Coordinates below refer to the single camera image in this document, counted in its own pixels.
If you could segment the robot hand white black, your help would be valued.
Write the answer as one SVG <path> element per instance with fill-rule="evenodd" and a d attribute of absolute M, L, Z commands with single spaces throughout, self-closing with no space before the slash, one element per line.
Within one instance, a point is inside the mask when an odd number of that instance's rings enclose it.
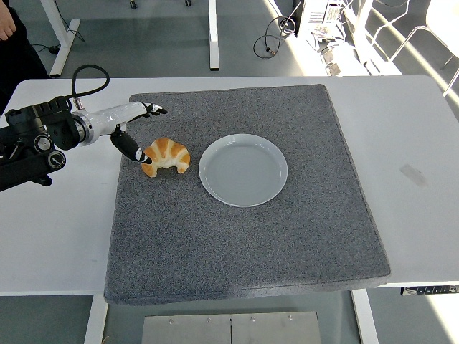
<path fill-rule="evenodd" d="M 88 134 L 83 143 L 92 144 L 100 136 L 109 135 L 111 143 L 127 158 L 139 163 L 151 163 L 137 142 L 123 130 L 127 123 L 150 115 L 167 114 L 168 111 L 154 103 L 130 102 L 107 110 L 89 113 Z"/>

